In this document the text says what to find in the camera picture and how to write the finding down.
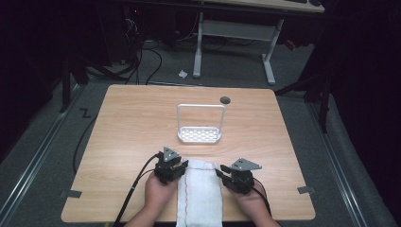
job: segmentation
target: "desk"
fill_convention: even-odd
[[[215,145],[186,145],[177,136],[179,104],[220,104],[227,96],[222,136]],[[276,97],[268,89],[112,85],[102,104],[91,138],[71,187],[79,199],[68,198],[61,218],[66,222],[114,221],[131,184],[151,155],[163,146],[183,158],[230,165],[239,157],[260,164],[253,171],[266,187],[276,219],[312,219],[305,180],[295,156]],[[154,161],[148,169],[154,168]],[[135,189],[123,221],[144,203],[145,179]],[[246,220],[222,186],[223,220]],[[159,221],[175,221],[177,197]]]
[[[272,8],[272,9],[284,9],[284,10],[298,10],[305,12],[324,12],[322,6],[315,7],[309,2],[306,4],[295,3],[284,0],[204,0],[205,2],[222,3],[222,4],[234,4],[246,7],[257,7],[257,8]],[[240,23],[229,23],[214,20],[203,20],[203,13],[200,13],[200,21],[198,25],[198,45],[195,53],[194,61],[194,78],[201,76],[201,42],[203,35],[231,37],[239,39],[249,39],[258,41],[267,41],[269,46],[267,53],[262,54],[262,62],[265,67],[265,73],[270,85],[275,84],[273,72],[271,70],[270,58],[273,53],[273,49],[277,43],[277,39],[280,35],[280,31],[284,19],[279,19],[276,26],[256,26],[250,24]]]

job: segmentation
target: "floor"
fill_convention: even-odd
[[[266,44],[230,40],[205,43],[202,76],[191,77],[194,49],[192,41],[170,48],[149,41],[142,51],[141,64],[128,84],[221,86],[265,88],[274,91],[295,82],[313,51],[313,45],[289,50],[278,45],[271,64],[276,84],[268,85],[260,54]],[[116,64],[114,71],[122,67]],[[185,79],[179,77],[187,72]],[[110,84],[124,83],[91,76],[86,86],[76,86],[73,102],[65,113],[61,109],[61,86],[53,99],[32,119],[9,157],[0,165],[2,182],[0,226],[107,226],[108,223],[64,223],[61,211],[74,181],[73,166],[79,165],[90,136],[92,121]],[[396,226],[382,204],[363,164],[349,142],[333,98],[327,118],[328,134],[317,124],[319,103],[305,103],[303,92],[278,96],[316,217],[312,220],[280,221],[283,226]]]

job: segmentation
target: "white towel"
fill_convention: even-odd
[[[216,164],[189,159],[178,183],[177,227],[221,227],[222,198]]]

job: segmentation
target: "hand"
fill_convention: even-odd
[[[152,172],[145,184],[145,205],[125,226],[153,226],[171,196],[177,190],[178,180],[176,179],[165,185]]]
[[[168,184],[163,184],[150,173],[145,185],[145,208],[158,211],[159,214],[165,208],[173,193],[177,190],[178,179]]]
[[[259,182],[254,181],[253,187],[266,197],[265,191]],[[244,195],[236,193],[230,189],[228,190],[235,198],[242,212],[247,215],[257,227],[280,226],[269,214],[263,198],[255,191],[251,190],[247,195]]]

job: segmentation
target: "dark wall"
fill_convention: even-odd
[[[52,97],[63,47],[51,2],[0,4],[1,160]]]
[[[360,23],[333,95],[357,153],[401,225],[401,5],[381,1]]]

